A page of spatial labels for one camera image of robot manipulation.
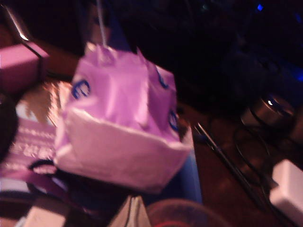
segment pink plastic bag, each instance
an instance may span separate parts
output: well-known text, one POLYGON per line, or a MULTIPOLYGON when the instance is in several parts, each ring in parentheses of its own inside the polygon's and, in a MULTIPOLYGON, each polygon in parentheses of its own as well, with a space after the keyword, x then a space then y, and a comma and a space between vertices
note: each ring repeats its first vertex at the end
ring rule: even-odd
POLYGON ((192 146, 179 140, 173 75, 141 54, 97 46, 83 57, 55 141, 64 171, 160 192, 192 146))

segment cable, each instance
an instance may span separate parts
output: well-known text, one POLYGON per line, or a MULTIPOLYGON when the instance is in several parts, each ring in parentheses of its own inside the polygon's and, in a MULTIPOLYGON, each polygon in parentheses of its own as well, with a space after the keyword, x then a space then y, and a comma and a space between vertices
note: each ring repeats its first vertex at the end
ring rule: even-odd
POLYGON ((103 23, 103 19, 102 19, 103 18, 102 4, 101 4, 101 0, 96 0, 96 1, 97 1, 97 10, 98 10, 100 31, 101 31, 101 36, 102 36, 102 44, 103 44, 103 46, 107 46, 105 27, 104 27, 104 23, 103 23))
POLYGON ((277 221, 281 224, 281 226, 287 227, 288 225, 286 224, 286 221, 291 223, 292 226, 297 227, 297 225, 290 220, 287 216, 285 216, 282 212, 280 212, 269 200, 268 198, 268 194, 266 193, 266 189, 270 189, 270 184, 269 184, 269 180, 266 178, 266 174, 264 173, 264 168, 262 171, 258 170, 243 154, 242 150, 240 149, 239 146, 239 140, 237 138, 238 133, 241 130, 245 130, 247 132, 250 133, 250 135, 252 135, 253 137, 257 138, 258 141, 260 142, 260 144, 262 144, 262 146, 265 148, 266 154, 267 154, 267 161, 264 161, 264 164, 266 164, 268 161, 271 161, 272 157, 270 155, 267 143, 263 140, 263 138, 256 132, 253 131, 253 128, 256 127, 247 127, 247 126, 241 126, 239 128, 236 129, 236 131, 233 134, 233 140, 234 140, 234 144, 236 147, 236 150, 238 151, 240 157, 243 159, 243 161, 251 168, 251 170, 253 170, 253 172, 255 174, 258 175, 259 177, 259 182, 256 181, 252 181, 251 179, 249 179, 247 176, 244 176, 247 178, 247 180, 251 183, 254 184, 256 186, 259 186, 261 188, 264 200, 266 202, 266 204, 270 207, 272 214, 275 216, 275 218, 277 219, 277 221))
MULTIPOLYGON (((241 130, 245 130, 247 131, 251 136, 253 136, 254 138, 257 139, 257 141, 259 142, 259 144, 261 144, 268 156, 268 158, 271 158, 271 155, 270 155, 270 152, 269 152, 269 149, 268 149, 268 146, 267 146, 267 143, 263 140, 263 138, 258 134, 258 133, 255 133, 252 129, 254 127, 247 127, 247 126, 240 126, 239 128, 236 129, 236 131, 234 132, 233 134, 233 141, 234 141, 234 145, 236 147, 236 150, 238 151, 240 157, 242 158, 242 160, 249 166, 249 168, 259 177, 259 179, 261 179, 263 177, 263 173, 260 172, 243 154, 242 150, 240 149, 240 146, 239 146, 239 140, 237 138, 238 136, 238 133, 241 131, 241 130)), ((247 178, 247 180, 253 184, 253 185, 256 185, 256 186, 261 186, 261 183, 260 181, 257 182, 257 181, 253 181, 251 179, 249 179, 247 176, 245 176, 247 178)))

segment black strap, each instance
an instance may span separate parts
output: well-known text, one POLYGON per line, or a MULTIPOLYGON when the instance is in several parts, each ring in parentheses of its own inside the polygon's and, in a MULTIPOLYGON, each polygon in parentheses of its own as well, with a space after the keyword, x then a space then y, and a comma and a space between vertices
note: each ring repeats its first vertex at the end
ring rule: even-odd
POLYGON ((42 62, 43 62, 43 57, 36 50, 34 50, 31 46, 29 46, 26 42, 22 42, 22 44, 38 57, 39 61, 38 61, 37 81, 41 81, 42 80, 42 62))

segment pink box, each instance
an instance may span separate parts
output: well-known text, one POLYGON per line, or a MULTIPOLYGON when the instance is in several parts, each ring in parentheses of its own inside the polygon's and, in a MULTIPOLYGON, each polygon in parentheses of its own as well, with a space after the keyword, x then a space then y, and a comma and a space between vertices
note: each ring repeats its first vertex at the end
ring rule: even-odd
POLYGON ((49 55, 34 43, 27 45, 42 58, 23 44, 0 49, 0 88, 13 94, 45 78, 49 55))

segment bag handle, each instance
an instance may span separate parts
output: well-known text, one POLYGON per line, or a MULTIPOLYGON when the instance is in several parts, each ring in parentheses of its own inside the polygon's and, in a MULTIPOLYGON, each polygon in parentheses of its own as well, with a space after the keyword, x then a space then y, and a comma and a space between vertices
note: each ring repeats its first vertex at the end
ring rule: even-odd
POLYGON ((98 11, 98 18, 99 18, 99 25, 100 25, 100 31, 102 36, 102 45, 104 47, 107 47, 107 39, 106 39, 106 33, 105 33, 105 26, 103 23, 103 14, 102 14, 102 3, 101 0, 96 0, 97 2, 97 11, 98 11))

